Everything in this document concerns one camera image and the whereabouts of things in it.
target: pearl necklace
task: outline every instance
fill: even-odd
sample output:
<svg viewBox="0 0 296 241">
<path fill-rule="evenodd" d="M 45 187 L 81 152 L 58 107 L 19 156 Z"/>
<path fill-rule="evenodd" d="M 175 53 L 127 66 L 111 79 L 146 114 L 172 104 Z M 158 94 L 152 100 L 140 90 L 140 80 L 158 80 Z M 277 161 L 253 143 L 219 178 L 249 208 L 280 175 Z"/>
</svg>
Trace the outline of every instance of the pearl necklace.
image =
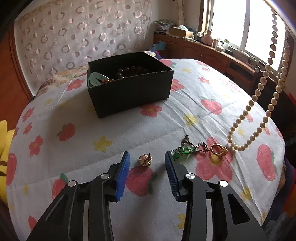
<svg viewBox="0 0 296 241">
<path fill-rule="evenodd" d="M 263 71 L 263 77 L 260 78 L 260 83 L 258 84 L 258 89 L 255 90 L 255 94 L 252 95 L 252 100 L 249 101 L 249 105 L 246 106 L 246 109 L 242 112 L 242 115 L 239 116 L 238 119 L 236 119 L 236 122 L 233 123 L 232 127 L 230 128 L 230 131 L 228 132 L 228 143 L 230 144 L 231 148 L 234 148 L 234 150 L 238 151 L 244 151 L 246 148 L 248 148 L 249 145 L 259 136 L 259 134 L 262 132 L 262 129 L 265 128 L 265 124 L 268 122 L 268 118 L 271 117 L 271 112 L 274 110 L 274 106 L 277 105 L 277 100 L 279 99 L 279 94 L 282 92 L 282 88 L 284 87 L 284 82 L 286 81 L 286 74 L 288 73 L 287 68 L 289 67 L 288 61 L 290 61 L 290 50 L 289 47 L 284 48 L 284 54 L 283 54 L 283 61 L 281 68 L 281 73 L 279 74 L 278 78 L 278 85 L 276 86 L 276 91 L 274 92 L 274 97 L 271 99 L 271 104 L 268 105 L 268 110 L 266 111 L 266 116 L 263 117 L 263 122 L 260 123 L 260 127 L 257 128 L 257 130 L 253 133 L 253 135 L 250 136 L 250 139 L 247 140 L 246 143 L 244 143 L 242 146 L 236 145 L 232 140 L 232 135 L 235 129 L 238 127 L 238 125 L 242 122 L 242 120 L 245 119 L 245 116 L 248 115 L 248 112 L 251 110 L 251 107 L 254 105 L 254 102 L 258 100 L 258 97 L 261 95 L 261 91 L 264 89 L 264 85 L 267 84 L 267 79 L 269 78 L 269 73 L 271 72 L 271 66 L 273 62 L 273 58 L 275 58 L 275 51 L 278 34 L 276 33 L 278 31 L 277 26 L 277 17 L 276 12 L 272 10 L 273 14 L 273 38 L 271 39 L 272 45 L 270 45 L 270 48 L 272 51 L 269 52 L 270 58 L 267 60 L 268 64 L 265 65 L 265 70 Z"/>
</svg>

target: white curtain with circle pattern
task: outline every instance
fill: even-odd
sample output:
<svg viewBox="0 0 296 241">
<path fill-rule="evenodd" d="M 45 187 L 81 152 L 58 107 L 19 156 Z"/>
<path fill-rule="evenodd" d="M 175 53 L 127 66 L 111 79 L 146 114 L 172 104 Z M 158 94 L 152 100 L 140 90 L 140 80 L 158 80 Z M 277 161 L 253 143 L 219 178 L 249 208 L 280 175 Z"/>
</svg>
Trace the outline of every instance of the white curtain with circle pattern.
<svg viewBox="0 0 296 241">
<path fill-rule="evenodd" d="M 15 44 L 35 95 L 45 79 L 89 61 L 143 50 L 150 0 L 55 0 L 15 22 Z"/>
</svg>

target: silver screw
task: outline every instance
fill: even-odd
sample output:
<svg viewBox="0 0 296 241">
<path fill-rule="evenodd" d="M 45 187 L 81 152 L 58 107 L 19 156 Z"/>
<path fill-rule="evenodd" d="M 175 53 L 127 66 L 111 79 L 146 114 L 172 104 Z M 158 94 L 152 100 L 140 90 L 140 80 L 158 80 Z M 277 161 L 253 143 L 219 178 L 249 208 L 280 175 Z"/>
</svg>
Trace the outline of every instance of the silver screw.
<svg viewBox="0 0 296 241">
<path fill-rule="evenodd" d="M 194 178 L 195 178 L 195 175 L 194 175 L 193 173 L 187 173 L 187 174 L 186 174 L 186 177 L 187 177 L 188 179 L 194 179 Z"/>
<path fill-rule="evenodd" d="M 102 175 L 101 175 L 101 178 L 102 179 L 108 179 L 110 176 L 109 176 L 109 174 L 108 173 L 103 173 Z"/>
<path fill-rule="evenodd" d="M 76 182 L 75 181 L 69 181 L 68 182 L 68 186 L 69 187 L 74 187 L 76 185 Z"/>
<path fill-rule="evenodd" d="M 228 186 L 228 182 L 227 181 L 220 181 L 219 182 L 219 184 L 220 184 L 220 186 L 222 186 L 222 187 L 227 187 Z"/>
</svg>

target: yellow plush toy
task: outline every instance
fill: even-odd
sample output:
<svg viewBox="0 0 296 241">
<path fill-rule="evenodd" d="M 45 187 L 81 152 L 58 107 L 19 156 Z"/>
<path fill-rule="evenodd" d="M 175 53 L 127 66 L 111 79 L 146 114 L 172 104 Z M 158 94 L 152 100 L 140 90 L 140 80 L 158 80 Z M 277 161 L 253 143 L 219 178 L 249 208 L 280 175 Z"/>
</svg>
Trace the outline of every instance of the yellow plush toy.
<svg viewBox="0 0 296 241">
<path fill-rule="evenodd" d="M 0 121 L 0 198 L 7 205 L 6 171 L 9 148 L 15 130 L 7 131 L 7 122 Z"/>
</svg>

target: black box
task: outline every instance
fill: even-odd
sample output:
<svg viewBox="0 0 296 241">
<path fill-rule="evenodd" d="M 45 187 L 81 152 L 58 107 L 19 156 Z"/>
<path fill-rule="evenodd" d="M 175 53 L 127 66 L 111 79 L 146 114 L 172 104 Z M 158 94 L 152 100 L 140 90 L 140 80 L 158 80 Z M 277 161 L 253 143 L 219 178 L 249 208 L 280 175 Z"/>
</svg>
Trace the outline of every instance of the black box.
<svg viewBox="0 0 296 241">
<path fill-rule="evenodd" d="M 118 69 L 141 66 L 147 74 L 126 77 L 93 86 L 89 75 L 97 72 L 110 79 L 117 79 Z M 151 102 L 167 99 L 170 96 L 174 71 L 144 53 L 128 53 L 89 62 L 87 87 L 99 118 L 142 106 Z"/>
</svg>

